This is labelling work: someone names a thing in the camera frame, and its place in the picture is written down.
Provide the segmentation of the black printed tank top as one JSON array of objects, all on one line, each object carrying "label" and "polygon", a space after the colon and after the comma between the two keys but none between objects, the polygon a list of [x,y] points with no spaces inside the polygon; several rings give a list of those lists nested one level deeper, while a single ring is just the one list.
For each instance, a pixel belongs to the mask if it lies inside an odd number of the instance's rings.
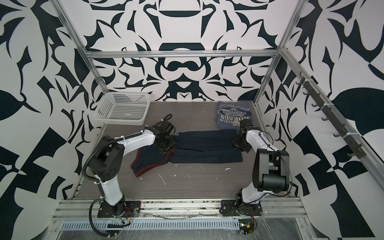
[{"label": "black printed tank top", "polygon": [[233,144],[237,131],[224,129],[217,131],[184,132],[173,136],[175,147],[161,154],[154,146],[146,146],[137,151],[131,169],[138,178],[144,173],[168,164],[225,164],[241,163],[242,152]]}]

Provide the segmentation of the blue grey tank top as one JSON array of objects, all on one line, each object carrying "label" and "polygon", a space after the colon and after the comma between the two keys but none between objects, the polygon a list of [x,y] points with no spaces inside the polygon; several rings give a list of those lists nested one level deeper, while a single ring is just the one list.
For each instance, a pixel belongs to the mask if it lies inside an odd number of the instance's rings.
[{"label": "blue grey tank top", "polygon": [[240,129],[240,121],[250,120],[253,124],[253,115],[249,103],[218,102],[215,121],[219,129]]}]

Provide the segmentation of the white plastic laundry basket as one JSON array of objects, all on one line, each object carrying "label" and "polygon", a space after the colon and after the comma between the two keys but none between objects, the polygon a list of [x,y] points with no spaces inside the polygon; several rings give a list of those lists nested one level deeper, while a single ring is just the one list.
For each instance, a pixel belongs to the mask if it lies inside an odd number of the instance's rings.
[{"label": "white plastic laundry basket", "polygon": [[109,92],[101,98],[93,118],[107,125],[142,126],[150,103],[148,93]]}]

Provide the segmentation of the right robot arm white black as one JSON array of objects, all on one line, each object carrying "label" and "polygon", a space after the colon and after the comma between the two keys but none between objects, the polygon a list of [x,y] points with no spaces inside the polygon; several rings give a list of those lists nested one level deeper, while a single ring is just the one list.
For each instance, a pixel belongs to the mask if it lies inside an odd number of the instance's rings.
[{"label": "right robot arm white black", "polygon": [[236,195],[235,211],[238,215],[252,216],[262,211],[265,197],[288,197],[292,190],[292,173],[288,152],[279,150],[265,136],[266,132],[241,120],[238,136],[233,143],[242,152],[256,153],[251,183]]}]

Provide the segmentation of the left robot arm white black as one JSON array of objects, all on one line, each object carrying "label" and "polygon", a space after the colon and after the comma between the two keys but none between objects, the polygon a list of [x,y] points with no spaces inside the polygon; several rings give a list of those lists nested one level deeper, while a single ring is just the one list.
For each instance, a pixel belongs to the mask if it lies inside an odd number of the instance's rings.
[{"label": "left robot arm white black", "polygon": [[169,152],[175,141],[175,127],[166,120],[146,126],[140,132],[112,138],[104,136],[88,157],[82,168],[82,176],[99,186],[102,210],[112,216],[121,216],[125,208],[125,197],[120,189],[118,173],[123,157],[142,147],[154,145],[161,154]]}]

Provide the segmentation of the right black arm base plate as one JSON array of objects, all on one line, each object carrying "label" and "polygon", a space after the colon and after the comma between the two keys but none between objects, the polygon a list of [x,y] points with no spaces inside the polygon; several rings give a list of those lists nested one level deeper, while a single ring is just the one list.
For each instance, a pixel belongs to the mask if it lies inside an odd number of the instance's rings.
[{"label": "right black arm base plate", "polygon": [[221,200],[221,206],[219,213],[225,217],[234,216],[261,216],[262,215],[261,204],[245,204],[237,200]]}]

